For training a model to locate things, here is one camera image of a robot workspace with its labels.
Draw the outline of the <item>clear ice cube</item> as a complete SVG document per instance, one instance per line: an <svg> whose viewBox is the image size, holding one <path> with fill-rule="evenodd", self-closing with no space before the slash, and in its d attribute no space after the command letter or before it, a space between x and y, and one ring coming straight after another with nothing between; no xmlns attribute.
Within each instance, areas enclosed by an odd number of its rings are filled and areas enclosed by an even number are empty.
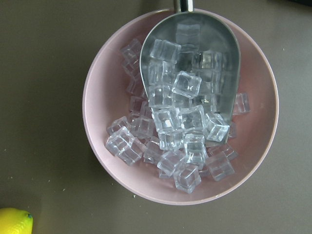
<svg viewBox="0 0 312 234"><path fill-rule="evenodd" d="M157 167L167 176L172 176L174 172L185 162L186 155L182 151L167 151L161 156L159 162L157 163Z"/></svg>
<svg viewBox="0 0 312 234"><path fill-rule="evenodd" d="M201 77L180 71L175 77L172 92L187 98L194 98L199 93L201 82Z"/></svg>
<svg viewBox="0 0 312 234"><path fill-rule="evenodd" d="M155 39L150 57L176 64L182 46L168 40Z"/></svg>
<svg viewBox="0 0 312 234"><path fill-rule="evenodd" d="M112 155L119 157L129 166L138 162L147 149L146 145L132 135L125 126L108 138L105 147Z"/></svg>
<svg viewBox="0 0 312 234"><path fill-rule="evenodd" d="M139 60L142 44L134 38L128 45L120 49L122 56L126 61L135 63Z"/></svg>
<svg viewBox="0 0 312 234"><path fill-rule="evenodd" d="M179 119L180 109L160 109L152 113L155 122L156 131L158 133L170 132L181 129L181 122Z"/></svg>
<svg viewBox="0 0 312 234"><path fill-rule="evenodd" d="M206 166L215 181L220 181L235 173L232 164L224 152L209 157L206 160Z"/></svg>
<svg viewBox="0 0 312 234"><path fill-rule="evenodd" d="M199 169L194 164L183 164L173 174L175 187L178 190L191 194L197 185L201 183L201 177L199 175Z"/></svg>
<svg viewBox="0 0 312 234"><path fill-rule="evenodd" d="M237 93L234 108L233 116L242 115L250 112L249 98L247 93Z"/></svg>
<svg viewBox="0 0 312 234"><path fill-rule="evenodd" d="M184 139L185 153L189 161L196 161L205 157L205 137L200 134L186 134Z"/></svg>
<svg viewBox="0 0 312 234"><path fill-rule="evenodd" d="M143 161L145 163L151 163L157 165L163 154L163 150L160 149L159 139L155 136L151 137L146 144L147 149L143 154Z"/></svg>
<svg viewBox="0 0 312 234"><path fill-rule="evenodd" d="M218 113L208 112L205 114L207 125L207 140L221 142L228 134L230 125Z"/></svg>

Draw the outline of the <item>pink round bowl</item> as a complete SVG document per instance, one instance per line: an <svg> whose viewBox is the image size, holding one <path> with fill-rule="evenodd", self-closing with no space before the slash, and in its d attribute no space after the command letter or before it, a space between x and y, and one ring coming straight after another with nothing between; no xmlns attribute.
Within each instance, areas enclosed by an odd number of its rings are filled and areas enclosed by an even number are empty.
<svg viewBox="0 0 312 234"><path fill-rule="evenodd" d="M191 193L175 188L170 179L160 179L151 164L139 161L132 166L113 156L104 144L107 126L128 112L129 77L122 68L120 48L133 38L145 39L149 31L171 10L139 16L117 30L101 47L89 69L82 101L85 131L103 168L134 194L168 205L194 205L218 199L243 184L260 166L272 144L278 122L279 100L271 66L256 42L238 25L219 17L235 34L241 51L239 92L247 93L250 112L234 117L237 136L229 144L238 156L231 161L234 173L220 181L210 176Z"/></svg>

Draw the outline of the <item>metal ice scoop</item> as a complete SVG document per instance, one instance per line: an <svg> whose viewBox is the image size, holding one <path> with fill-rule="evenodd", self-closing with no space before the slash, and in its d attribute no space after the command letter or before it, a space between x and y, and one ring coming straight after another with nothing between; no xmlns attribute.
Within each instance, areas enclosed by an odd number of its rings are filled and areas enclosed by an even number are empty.
<svg viewBox="0 0 312 234"><path fill-rule="evenodd" d="M150 57L155 39L182 46L177 63ZM239 83L240 50L232 30L218 18L195 11L190 0L175 1L174 14L157 23L147 35L139 67L149 106L154 111L179 108L181 129L158 133L179 139L179 133L200 134L207 147L224 144L207 140L205 114L220 114L231 124ZM176 75L185 71L201 77L199 93L188 98L172 92Z"/></svg>

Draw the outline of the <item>yellow lemon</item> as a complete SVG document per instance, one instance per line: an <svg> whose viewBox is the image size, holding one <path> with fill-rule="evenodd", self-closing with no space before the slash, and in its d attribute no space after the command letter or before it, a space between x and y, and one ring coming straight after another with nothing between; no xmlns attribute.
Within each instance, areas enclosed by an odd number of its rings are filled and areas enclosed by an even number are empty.
<svg viewBox="0 0 312 234"><path fill-rule="evenodd" d="M24 210L16 208L0 209L1 234L31 234L33 229L33 216Z"/></svg>

